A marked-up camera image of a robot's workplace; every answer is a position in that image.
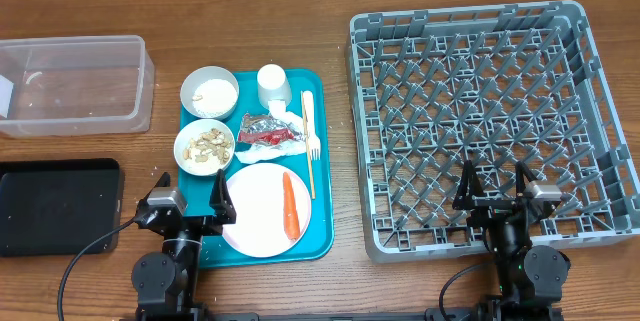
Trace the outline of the grey bowl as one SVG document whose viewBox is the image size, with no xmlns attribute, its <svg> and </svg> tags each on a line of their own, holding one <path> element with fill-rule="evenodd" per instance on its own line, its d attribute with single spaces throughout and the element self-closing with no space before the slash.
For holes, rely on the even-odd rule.
<svg viewBox="0 0 640 321">
<path fill-rule="evenodd" d="M 224 120 L 234 111 L 240 96 L 239 83 L 227 69 L 205 66 L 184 80 L 180 99 L 183 108 L 198 118 Z"/>
</svg>

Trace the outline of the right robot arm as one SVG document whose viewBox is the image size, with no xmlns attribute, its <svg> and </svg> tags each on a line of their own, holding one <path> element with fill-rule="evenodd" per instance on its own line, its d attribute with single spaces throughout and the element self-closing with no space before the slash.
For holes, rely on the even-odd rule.
<svg viewBox="0 0 640 321">
<path fill-rule="evenodd" d="M 473 163 L 464 162 L 453 208 L 468 211 L 467 225 L 482 231 L 485 248 L 492 255 L 490 264 L 496 267 L 500 293 L 485 297 L 472 308 L 446 311 L 444 295 L 449 286 L 483 266 L 467 267 L 452 276 L 440 291 L 439 310 L 446 320 L 563 318 L 562 311 L 553 305 L 562 299 L 570 259 L 551 246 L 535 246 L 529 229 L 551 216 L 565 195 L 558 186 L 536 178 L 525 163 L 517 162 L 515 170 L 516 195 L 499 198 L 483 189 Z"/>
</svg>

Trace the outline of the orange carrot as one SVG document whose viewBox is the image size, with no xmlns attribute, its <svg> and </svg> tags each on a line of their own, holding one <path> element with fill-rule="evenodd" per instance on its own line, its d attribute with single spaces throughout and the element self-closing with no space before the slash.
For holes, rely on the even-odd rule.
<svg viewBox="0 0 640 321">
<path fill-rule="evenodd" d="M 284 231 L 288 239 L 297 241 L 300 238 L 301 231 L 296 208 L 295 194 L 288 172 L 283 173 L 283 191 L 284 191 Z"/>
</svg>

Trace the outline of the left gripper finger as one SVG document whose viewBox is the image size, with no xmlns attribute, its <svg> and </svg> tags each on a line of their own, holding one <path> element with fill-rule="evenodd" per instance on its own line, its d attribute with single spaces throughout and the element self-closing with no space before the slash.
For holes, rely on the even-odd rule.
<svg viewBox="0 0 640 321">
<path fill-rule="evenodd" d="M 209 206 L 214 210 L 215 220 L 222 225 L 236 222 L 236 210 L 228 191 L 225 173 L 219 169 L 210 194 Z"/>
<path fill-rule="evenodd" d="M 160 176 L 160 178 L 158 179 L 154 187 L 151 189 L 150 193 L 152 193 L 153 191 L 157 191 L 161 188 L 169 187 L 170 185 L 171 185 L 171 176 L 168 172 L 164 172 Z"/>
</svg>

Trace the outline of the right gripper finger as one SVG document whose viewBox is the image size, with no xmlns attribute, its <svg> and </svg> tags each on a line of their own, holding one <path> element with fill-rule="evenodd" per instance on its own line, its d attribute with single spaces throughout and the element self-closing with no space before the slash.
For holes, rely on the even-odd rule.
<svg viewBox="0 0 640 321">
<path fill-rule="evenodd" d="M 538 178 L 529 169 L 526 163 L 518 161 L 515 164 L 515 181 L 516 181 L 516 195 L 523 196 L 526 188 L 525 182 L 537 181 Z"/>
<path fill-rule="evenodd" d="M 454 210 L 473 210 L 484 199 L 484 189 L 470 160 L 464 162 L 462 176 L 453 199 Z"/>
</svg>

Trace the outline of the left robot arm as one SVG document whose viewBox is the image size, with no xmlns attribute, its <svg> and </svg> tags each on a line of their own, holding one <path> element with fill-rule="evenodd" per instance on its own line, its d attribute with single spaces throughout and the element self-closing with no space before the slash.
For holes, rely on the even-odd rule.
<svg viewBox="0 0 640 321">
<path fill-rule="evenodd" d="M 206 304 L 194 300 L 199 261 L 206 236 L 220 236 L 236 222 L 225 173 L 215 174 L 209 206 L 212 215 L 188 216 L 187 202 L 164 173 L 139 201 L 134 222 L 164 238 L 162 250 L 142 256 L 132 270 L 138 298 L 137 320 L 206 321 L 214 318 Z"/>
</svg>

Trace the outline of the white bowl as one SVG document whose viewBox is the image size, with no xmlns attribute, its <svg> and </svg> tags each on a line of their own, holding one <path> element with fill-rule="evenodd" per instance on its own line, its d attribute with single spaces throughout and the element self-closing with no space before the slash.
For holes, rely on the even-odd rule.
<svg viewBox="0 0 640 321">
<path fill-rule="evenodd" d="M 199 119 L 184 126 L 174 141 L 179 168 L 194 176 L 213 176 L 225 170 L 235 151 L 231 130 L 215 119 Z"/>
</svg>

